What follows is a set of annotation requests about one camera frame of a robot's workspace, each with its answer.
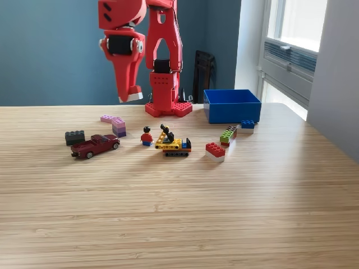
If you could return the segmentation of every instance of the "blue plastic bin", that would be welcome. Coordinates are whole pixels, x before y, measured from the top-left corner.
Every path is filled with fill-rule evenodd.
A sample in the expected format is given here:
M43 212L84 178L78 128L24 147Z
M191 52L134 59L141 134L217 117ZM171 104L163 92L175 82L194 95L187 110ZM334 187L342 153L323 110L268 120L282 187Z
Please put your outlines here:
M250 90L204 90L204 112L209 123L259 122L261 107Z

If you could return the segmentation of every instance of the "red toy pickup truck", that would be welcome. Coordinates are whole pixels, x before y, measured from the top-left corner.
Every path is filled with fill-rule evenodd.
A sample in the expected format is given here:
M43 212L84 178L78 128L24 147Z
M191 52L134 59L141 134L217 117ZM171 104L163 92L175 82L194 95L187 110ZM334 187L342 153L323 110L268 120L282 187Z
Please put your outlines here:
M118 149L119 147L119 138L113 134L108 134L106 136L101 136L95 134L91 136L91 140L75 144L71 146L72 157L79 158L92 158L95 154L110 150Z

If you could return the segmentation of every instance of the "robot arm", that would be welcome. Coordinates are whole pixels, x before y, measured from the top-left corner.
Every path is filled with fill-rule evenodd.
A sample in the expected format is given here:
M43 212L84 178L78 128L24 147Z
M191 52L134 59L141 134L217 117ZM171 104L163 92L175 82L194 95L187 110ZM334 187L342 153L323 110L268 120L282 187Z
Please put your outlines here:
M192 111L191 104L178 103L182 71L182 41L177 22L177 0L99 0L99 26L105 31L100 47L114 65L120 102L142 99L141 87L135 85L139 65L145 55L146 66L153 70L150 84L153 102L146 111L154 117ZM150 25L145 36L134 31L150 9ZM167 43L170 59L157 59L160 41Z
M99 0L99 26L105 30L100 48L113 63L119 101L142 99L136 84L139 65L145 55L145 36L133 29L146 15L145 0Z

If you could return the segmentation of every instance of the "yellow lego vehicle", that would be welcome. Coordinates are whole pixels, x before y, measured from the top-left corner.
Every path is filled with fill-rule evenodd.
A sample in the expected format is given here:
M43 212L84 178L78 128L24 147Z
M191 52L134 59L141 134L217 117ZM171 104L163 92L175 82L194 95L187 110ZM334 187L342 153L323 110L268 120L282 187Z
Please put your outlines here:
M161 124L162 133L156 141L155 149L162 150L166 157L187 157L192 151L191 141L175 139L174 134L169 132L169 127Z

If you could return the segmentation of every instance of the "black minifigure hair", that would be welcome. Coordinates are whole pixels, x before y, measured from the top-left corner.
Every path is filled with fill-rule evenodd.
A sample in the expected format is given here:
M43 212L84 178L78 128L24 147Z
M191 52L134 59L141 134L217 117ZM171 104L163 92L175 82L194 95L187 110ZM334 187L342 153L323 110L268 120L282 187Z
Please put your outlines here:
M146 127L144 128L144 133L149 133L150 131L151 131L151 128L150 128L150 127L146 126Z

